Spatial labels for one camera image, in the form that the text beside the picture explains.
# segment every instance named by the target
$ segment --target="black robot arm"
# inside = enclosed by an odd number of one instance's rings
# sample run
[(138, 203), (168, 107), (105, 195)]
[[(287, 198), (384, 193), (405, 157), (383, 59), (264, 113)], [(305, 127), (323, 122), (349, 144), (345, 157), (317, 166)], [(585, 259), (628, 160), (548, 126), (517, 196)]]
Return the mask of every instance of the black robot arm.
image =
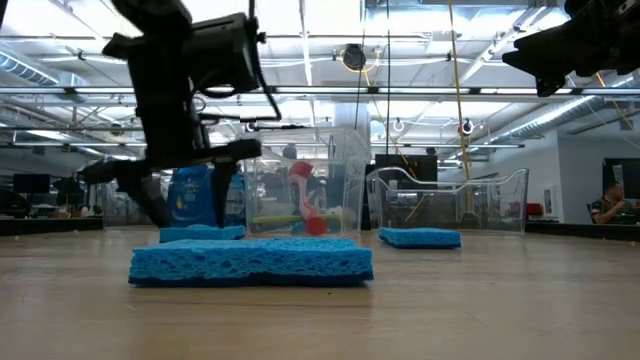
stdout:
[(554, 94), (572, 71), (626, 75), (640, 67), (640, 1), (567, 0), (565, 11), (571, 20), (516, 40), (518, 51), (502, 56), (536, 77), (538, 96)]
[[(137, 161), (101, 161), (79, 171), (90, 184), (117, 180), (159, 227), (169, 225), (164, 199), (148, 186), (153, 172), (196, 164), (216, 167), (214, 182), (216, 222), (223, 226), (226, 191), (237, 163), (261, 155), (256, 140), (239, 140), (211, 147), (202, 122), (219, 120), (198, 114), (193, 104), (197, 92), (213, 98), (246, 93), (262, 87), (274, 115), (253, 119), (227, 117), (246, 122), (281, 119), (260, 70), (257, 43), (264, 42), (258, 21), (238, 13), (192, 24), (191, 15), (179, 0), (113, 0), (115, 8), (142, 36), (115, 34), (103, 54), (126, 60), (142, 121), (147, 149)], [(213, 87), (223, 91), (211, 90)]]

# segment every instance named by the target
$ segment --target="plastic bin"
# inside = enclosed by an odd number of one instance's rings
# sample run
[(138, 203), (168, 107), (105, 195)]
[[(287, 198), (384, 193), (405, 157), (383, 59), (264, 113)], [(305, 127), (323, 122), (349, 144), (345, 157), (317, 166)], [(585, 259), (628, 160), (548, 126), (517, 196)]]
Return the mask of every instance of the plastic bin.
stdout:
[(417, 181), (404, 169), (367, 176), (372, 223), (380, 227), (435, 227), (523, 234), (529, 170), (467, 182)]
[[(360, 230), (365, 166), (371, 154), (355, 130), (313, 128), (245, 133), (262, 141), (263, 155), (244, 162), (247, 184), (247, 230), (251, 235), (307, 236), (308, 221), (300, 211), (300, 191), (292, 184), (292, 168), (312, 166), (305, 200), (327, 226), (321, 235)], [(292, 144), (295, 160), (282, 156)]]

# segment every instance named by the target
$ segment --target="ceiling light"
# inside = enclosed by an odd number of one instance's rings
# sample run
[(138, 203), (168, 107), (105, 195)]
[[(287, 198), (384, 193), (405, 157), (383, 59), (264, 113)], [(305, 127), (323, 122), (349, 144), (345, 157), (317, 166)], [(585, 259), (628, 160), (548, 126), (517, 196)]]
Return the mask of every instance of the ceiling light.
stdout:
[(48, 87), (48, 86), (38, 86), (38, 87), (3, 87), (0, 88), (0, 94), (8, 94), (8, 95), (21, 95), (21, 94), (29, 94), (29, 95), (51, 95), (51, 94), (65, 94), (63, 88), (60, 87)]
[(116, 147), (117, 143), (69, 143), (70, 146), (91, 146), (91, 147)]
[(64, 146), (63, 143), (54, 143), (54, 142), (14, 142), (14, 143), (9, 143), (9, 145), (28, 146), (28, 147), (33, 147), (33, 146), (62, 147)]
[(532, 88), (489, 88), (481, 89), (480, 94), (536, 95), (538, 91)]
[(101, 153), (100, 151), (97, 150), (93, 150), (91, 148), (87, 148), (87, 147), (81, 147), (80, 149), (82, 149), (82, 151), (85, 151), (89, 154), (93, 154), (93, 155), (98, 155), (98, 156), (103, 156), (104, 153)]
[(75, 88), (78, 94), (133, 94), (132, 87), (82, 87)]
[(126, 155), (109, 155), (116, 160), (136, 160), (135, 156), (126, 156)]
[(469, 120), (468, 118), (465, 119), (464, 124), (462, 124), (462, 133), (464, 135), (471, 135), (471, 133), (473, 132), (473, 122), (471, 122), (471, 120)]
[(396, 122), (393, 123), (393, 130), (397, 132), (401, 132), (402, 130), (404, 130), (404, 124), (402, 123), (402, 121), (400, 121), (400, 118), (397, 118)]
[(360, 90), (355, 87), (323, 87), (323, 86), (278, 86), (276, 87), (278, 94), (354, 94)]
[(29, 134), (37, 135), (41, 137), (45, 137), (51, 140), (68, 140), (69, 137), (60, 134), (57, 131), (48, 131), (48, 130), (31, 130), (27, 131)]
[(640, 95), (640, 89), (632, 88), (601, 88), (584, 89), (582, 95)]
[[(461, 94), (468, 94), (471, 91), (469, 88), (460, 88)], [(389, 88), (380, 88), (380, 93), (386, 94), (389, 92)], [(417, 88), (417, 87), (392, 87), (392, 94), (455, 94), (456, 88)]]

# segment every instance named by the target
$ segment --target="cable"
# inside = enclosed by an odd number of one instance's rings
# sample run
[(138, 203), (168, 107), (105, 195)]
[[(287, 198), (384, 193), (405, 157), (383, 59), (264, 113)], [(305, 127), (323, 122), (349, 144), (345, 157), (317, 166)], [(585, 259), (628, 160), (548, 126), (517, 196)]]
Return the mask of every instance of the cable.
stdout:
[[(362, 18), (366, 19), (367, 16), (367, 8), (364, 8), (364, 13), (362, 14)], [(364, 23), (362, 23), (362, 45), (360, 45), (360, 49), (362, 49), (362, 51), (364, 51), (364, 38), (365, 38), (365, 33), (367, 31), (367, 28), (364, 26)], [(362, 87), (362, 71), (359, 71), (358, 74), (358, 94), (356, 95), (356, 120), (355, 120), (355, 125), (354, 125), (354, 130), (358, 131), (358, 110), (360, 110), (360, 88)]]
[(460, 73), (458, 71), (458, 49), (456, 46), (456, 31), (453, 22), (453, 0), (448, 0), (449, 19), (451, 20), (451, 46), (453, 48), (453, 71), (455, 73), (456, 99), (458, 103), (458, 134), (460, 135), (460, 147), (462, 148), (462, 162), (467, 181), (471, 180), (471, 169), (469, 168), (469, 154), (465, 146), (465, 137), (462, 133), (462, 99), (460, 96)]
[(249, 19), (256, 17), (256, 0), (249, 0)]
[[(449, 20), (451, 21), (451, 46), (453, 50), (453, 70), (455, 75), (454, 77), (455, 77), (455, 83), (456, 83), (456, 98), (458, 103), (458, 135), (460, 135), (460, 147), (462, 148), (462, 162), (464, 163), (464, 173), (467, 181), (469, 181), (471, 180), (471, 169), (469, 166), (470, 165), (469, 154), (467, 153), (467, 146), (465, 144), (464, 134), (462, 133), (462, 99), (460, 96), (460, 74), (458, 72), (458, 49), (456, 46), (456, 31), (455, 31), (454, 22), (453, 22), (453, 0), (448, 0), (448, 5), (449, 5)], [(409, 216), (407, 216), (407, 218), (405, 219), (405, 222), (408, 222), (409, 220), (411, 220), (411, 218), (418, 211), (418, 209), (420, 208), (420, 206), (422, 205), (425, 199), (426, 197), (424, 196), (422, 197), (422, 199), (420, 199), (420, 202), (418, 202), (418, 205), (416, 205), (413, 208)], [(467, 209), (466, 209), (467, 212), (472, 213), (474, 206), (473, 206), (473, 192), (471, 191), (471, 188), (467, 189), (466, 205), (467, 205)]]
[[(376, 98), (371, 96), (371, 100), (373, 100), (373, 105), (375, 106), (376, 111), (378, 112), (378, 116), (380, 118), (382, 118), (382, 114), (380, 113), (380, 108), (378, 108), (378, 102), (376, 101)], [(396, 141), (396, 139), (391, 138), (391, 141), (393, 141), (393, 146), (396, 149), (396, 154), (400, 155), (400, 157), (402, 158), (402, 162), (404, 162), (404, 164), (407, 166), (407, 169), (409, 169), (409, 172), (411, 173), (411, 176), (413, 176), (417, 180), (418, 177), (416, 176), (416, 173), (413, 171), (413, 168), (409, 164), (409, 160), (407, 160), (407, 158), (404, 156), (404, 154), (400, 151), (400, 147), (398, 146), (398, 142)]]
[(391, 121), (391, 19), (389, 16), (389, 2), (387, 1), (387, 58), (389, 64), (387, 65), (387, 144), (385, 151), (387, 154), (387, 163), (389, 162), (389, 123)]

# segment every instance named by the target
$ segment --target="sponge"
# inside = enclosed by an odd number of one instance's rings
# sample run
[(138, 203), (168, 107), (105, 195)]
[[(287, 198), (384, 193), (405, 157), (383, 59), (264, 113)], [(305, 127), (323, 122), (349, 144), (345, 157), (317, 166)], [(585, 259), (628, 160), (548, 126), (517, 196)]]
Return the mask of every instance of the sponge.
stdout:
[(137, 286), (353, 286), (373, 280), (371, 250), (349, 239), (182, 240), (134, 249)]
[(160, 229), (160, 242), (177, 240), (238, 240), (245, 235), (244, 226), (227, 226), (216, 228), (207, 225), (191, 225), (186, 228)]
[(461, 245), (459, 232), (434, 228), (381, 228), (378, 236), (398, 249), (451, 249)]

